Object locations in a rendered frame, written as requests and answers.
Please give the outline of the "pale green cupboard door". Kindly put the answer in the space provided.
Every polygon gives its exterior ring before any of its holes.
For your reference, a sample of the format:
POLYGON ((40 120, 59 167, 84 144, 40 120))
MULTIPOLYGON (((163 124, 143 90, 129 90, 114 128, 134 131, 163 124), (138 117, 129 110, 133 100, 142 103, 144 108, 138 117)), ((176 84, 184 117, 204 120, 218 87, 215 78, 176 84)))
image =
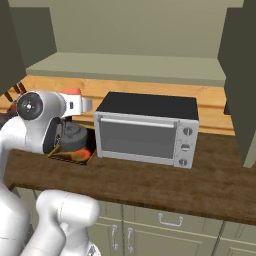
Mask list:
POLYGON ((88 234, 91 241, 98 247, 101 256, 123 256, 123 228, 122 221, 100 217, 96 223, 88 228, 88 234), (118 251, 113 251, 111 241, 111 226, 118 226, 118 251))
POLYGON ((156 228, 124 221, 125 256, 212 256, 217 238, 191 232, 156 228), (127 250, 127 229, 133 228, 132 246, 127 250))

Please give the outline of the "glass toaster oven door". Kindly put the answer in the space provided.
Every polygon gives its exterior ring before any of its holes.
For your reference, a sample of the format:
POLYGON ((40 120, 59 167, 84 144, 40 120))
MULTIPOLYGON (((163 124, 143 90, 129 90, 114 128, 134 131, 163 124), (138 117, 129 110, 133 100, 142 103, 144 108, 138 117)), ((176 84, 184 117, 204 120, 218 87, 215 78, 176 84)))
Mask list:
POLYGON ((100 122, 100 136, 104 151, 142 156, 173 157, 176 130, 100 122))

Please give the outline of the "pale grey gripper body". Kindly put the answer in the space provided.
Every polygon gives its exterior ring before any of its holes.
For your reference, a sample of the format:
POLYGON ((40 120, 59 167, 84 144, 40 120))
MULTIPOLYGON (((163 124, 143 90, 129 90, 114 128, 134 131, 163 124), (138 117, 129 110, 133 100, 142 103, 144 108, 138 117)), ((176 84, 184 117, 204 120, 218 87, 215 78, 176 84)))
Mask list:
POLYGON ((82 98, 82 112, 87 113, 92 110, 92 99, 89 97, 82 98))

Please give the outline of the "orange round object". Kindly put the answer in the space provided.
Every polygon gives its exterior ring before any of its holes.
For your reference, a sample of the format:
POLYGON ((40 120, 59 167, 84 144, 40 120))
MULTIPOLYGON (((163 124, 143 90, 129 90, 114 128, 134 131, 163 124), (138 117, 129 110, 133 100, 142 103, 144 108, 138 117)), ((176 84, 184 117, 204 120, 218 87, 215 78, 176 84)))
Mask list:
POLYGON ((75 161, 85 161, 88 160, 91 156, 91 153, 87 149, 81 149, 72 154, 72 159, 75 161))

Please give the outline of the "orange-red rounded object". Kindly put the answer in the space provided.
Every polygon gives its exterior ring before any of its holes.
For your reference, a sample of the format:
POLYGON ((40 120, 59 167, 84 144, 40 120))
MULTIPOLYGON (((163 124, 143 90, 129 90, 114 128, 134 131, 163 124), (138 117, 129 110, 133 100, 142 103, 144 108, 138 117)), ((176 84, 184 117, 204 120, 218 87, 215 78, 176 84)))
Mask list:
POLYGON ((61 93, 68 94, 68 95, 81 95, 81 90, 80 88, 69 87, 69 88, 63 89, 61 93))

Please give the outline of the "black tray with yellow rim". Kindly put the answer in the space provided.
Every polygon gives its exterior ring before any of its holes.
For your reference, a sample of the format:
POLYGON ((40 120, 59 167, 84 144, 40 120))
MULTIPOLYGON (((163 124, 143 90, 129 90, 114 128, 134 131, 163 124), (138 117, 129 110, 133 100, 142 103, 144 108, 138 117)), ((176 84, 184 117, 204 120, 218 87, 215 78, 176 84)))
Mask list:
POLYGON ((94 155, 96 147, 94 145, 89 145, 89 146, 84 147, 82 149, 87 149, 87 150, 90 151, 91 156, 88 160, 75 161, 75 160, 72 159, 72 154, 76 151, 65 151, 60 146, 57 146, 53 151, 51 151, 48 154, 48 157, 52 158, 52 159, 60 160, 60 161, 74 163, 74 164, 87 165, 89 163, 90 159, 92 158, 92 156, 94 155))

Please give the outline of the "dark olive cabinet door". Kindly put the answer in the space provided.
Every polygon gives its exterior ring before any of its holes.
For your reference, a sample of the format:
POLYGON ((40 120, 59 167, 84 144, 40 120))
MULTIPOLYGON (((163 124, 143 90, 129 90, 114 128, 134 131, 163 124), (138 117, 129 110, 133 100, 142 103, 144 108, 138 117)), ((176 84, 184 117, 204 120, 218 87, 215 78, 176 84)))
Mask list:
POLYGON ((26 76, 8 0, 0 0, 0 96, 26 76))
POLYGON ((233 9, 230 73, 225 85, 242 165, 256 163, 256 0, 233 9))

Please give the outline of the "pale green drawer front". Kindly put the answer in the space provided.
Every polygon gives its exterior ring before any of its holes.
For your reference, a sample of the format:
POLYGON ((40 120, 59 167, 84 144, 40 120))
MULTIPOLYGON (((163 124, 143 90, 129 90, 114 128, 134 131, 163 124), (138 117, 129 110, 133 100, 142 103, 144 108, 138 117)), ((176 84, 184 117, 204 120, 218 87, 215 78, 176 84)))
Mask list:
POLYGON ((123 206, 123 214, 125 221, 209 236, 217 236, 223 224, 221 220, 129 205, 123 206))
POLYGON ((222 232, 222 237, 231 240, 256 243, 256 226, 226 222, 222 232))
POLYGON ((113 202, 100 201, 100 216, 111 219, 122 219, 122 205, 113 202))

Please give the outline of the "olive wall cabinet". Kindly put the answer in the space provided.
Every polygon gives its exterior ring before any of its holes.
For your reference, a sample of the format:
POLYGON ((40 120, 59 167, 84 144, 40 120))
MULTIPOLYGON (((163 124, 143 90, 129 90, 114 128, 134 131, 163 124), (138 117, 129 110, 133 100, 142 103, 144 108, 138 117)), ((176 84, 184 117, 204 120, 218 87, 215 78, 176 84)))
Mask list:
POLYGON ((244 0, 8 0, 30 75, 224 85, 226 14, 244 0))

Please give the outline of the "silver toaster oven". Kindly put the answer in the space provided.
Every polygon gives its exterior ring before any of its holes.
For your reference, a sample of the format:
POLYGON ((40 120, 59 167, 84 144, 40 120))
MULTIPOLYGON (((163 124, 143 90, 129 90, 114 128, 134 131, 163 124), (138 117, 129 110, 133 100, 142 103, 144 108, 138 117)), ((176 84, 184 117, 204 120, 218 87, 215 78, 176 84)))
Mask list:
POLYGON ((191 168, 199 129, 193 97, 108 93, 94 113, 97 154, 191 168))

